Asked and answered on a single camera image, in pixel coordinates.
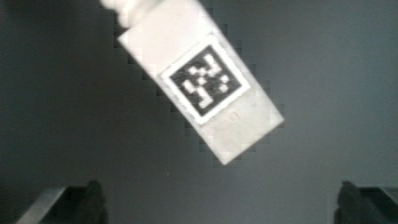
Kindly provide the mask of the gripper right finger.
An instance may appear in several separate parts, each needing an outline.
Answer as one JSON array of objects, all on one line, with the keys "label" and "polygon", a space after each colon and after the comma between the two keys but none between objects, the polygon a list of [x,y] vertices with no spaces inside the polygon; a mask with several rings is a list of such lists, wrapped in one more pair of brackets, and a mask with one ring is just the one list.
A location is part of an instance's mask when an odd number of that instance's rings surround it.
[{"label": "gripper right finger", "polygon": [[334,224],[398,224],[398,186],[341,183]]}]

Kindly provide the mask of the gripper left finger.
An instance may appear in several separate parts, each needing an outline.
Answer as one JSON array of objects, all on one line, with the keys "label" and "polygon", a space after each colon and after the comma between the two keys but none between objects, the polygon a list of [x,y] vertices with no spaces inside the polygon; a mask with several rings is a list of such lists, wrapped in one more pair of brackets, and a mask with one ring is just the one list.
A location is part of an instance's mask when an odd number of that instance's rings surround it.
[{"label": "gripper left finger", "polygon": [[101,184],[48,188],[14,224],[108,224]]}]

